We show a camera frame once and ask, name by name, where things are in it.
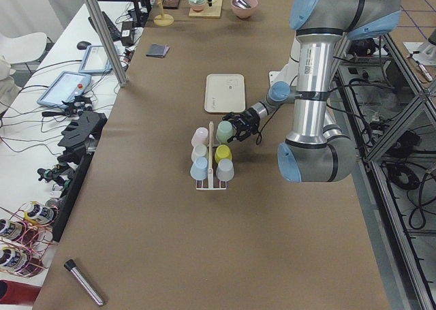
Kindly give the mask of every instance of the spoon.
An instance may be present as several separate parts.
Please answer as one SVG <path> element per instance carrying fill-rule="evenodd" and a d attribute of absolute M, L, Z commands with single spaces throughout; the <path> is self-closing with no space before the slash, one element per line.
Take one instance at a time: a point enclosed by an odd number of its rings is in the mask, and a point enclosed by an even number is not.
<path fill-rule="evenodd" d="M 245 0 L 234 0 L 234 1 L 235 1 L 236 7 L 244 8 L 244 9 L 251 8 L 250 4 L 248 2 L 246 2 Z"/>

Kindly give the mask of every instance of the yellow cup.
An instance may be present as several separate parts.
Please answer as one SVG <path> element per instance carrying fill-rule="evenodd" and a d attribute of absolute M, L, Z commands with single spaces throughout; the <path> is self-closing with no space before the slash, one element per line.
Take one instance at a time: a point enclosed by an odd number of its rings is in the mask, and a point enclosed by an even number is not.
<path fill-rule="evenodd" d="M 225 144 L 218 146 L 217 150 L 215 151 L 215 161 L 217 162 L 217 164 L 222 159 L 232 160 L 232 152 L 230 151 L 230 148 Z"/>

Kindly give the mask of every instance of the computer mouse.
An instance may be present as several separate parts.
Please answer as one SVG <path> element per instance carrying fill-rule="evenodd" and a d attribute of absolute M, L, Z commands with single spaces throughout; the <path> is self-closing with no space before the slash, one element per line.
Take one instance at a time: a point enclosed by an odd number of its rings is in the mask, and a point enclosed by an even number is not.
<path fill-rule="evenodd" d="M 87 41 L 80 41 L 79 43 L 77 43 L 77 49 L 85 50 L 90 45 L 91 45 L 91 43 L 89 43 Z"/>

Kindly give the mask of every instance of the blue joint cap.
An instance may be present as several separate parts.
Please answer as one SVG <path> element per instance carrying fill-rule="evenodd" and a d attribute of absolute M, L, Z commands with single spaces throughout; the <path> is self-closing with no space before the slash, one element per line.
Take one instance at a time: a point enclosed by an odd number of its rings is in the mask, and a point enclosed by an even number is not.
<path fill-rule="evenodd" d="M 292 150 L 286 143 L 280 143 L 277 149 L 277 160 L 281 176 L 288 182 L 301 183 L 300 168 L 292 153 Z"/>
<path fill-rule="evenodd" d="M 309 19 L 320 0 L 295 0 L 291 10 L 291 29 L 300 29 Z"/>
<path fill-rule="evenodd" d="M 373 22 L 365 24 L 349 32 L 347 38 L 351 41 L 371 39 L 391 32 L 400 21 L 401 11 L 393 12 Z"/>
<path fill-rule="evenodd" d="M 274 83 L 268 91 L 268 96 L 274 102 L 283 102 L 285 101 L 291 94 L 291 87 L 280 80 L 279 82 Z"/>

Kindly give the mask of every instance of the white cloth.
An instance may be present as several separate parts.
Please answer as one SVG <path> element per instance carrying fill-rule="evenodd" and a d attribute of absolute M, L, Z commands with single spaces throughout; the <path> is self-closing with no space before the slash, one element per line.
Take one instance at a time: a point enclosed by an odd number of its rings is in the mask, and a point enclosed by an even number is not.
<path fill-rule="evenodd" d="M 9 75 L 10 70 L 11 65 L 0 57 L 0 114 L 9 108 L 20 91 L 14 79 Z"/>

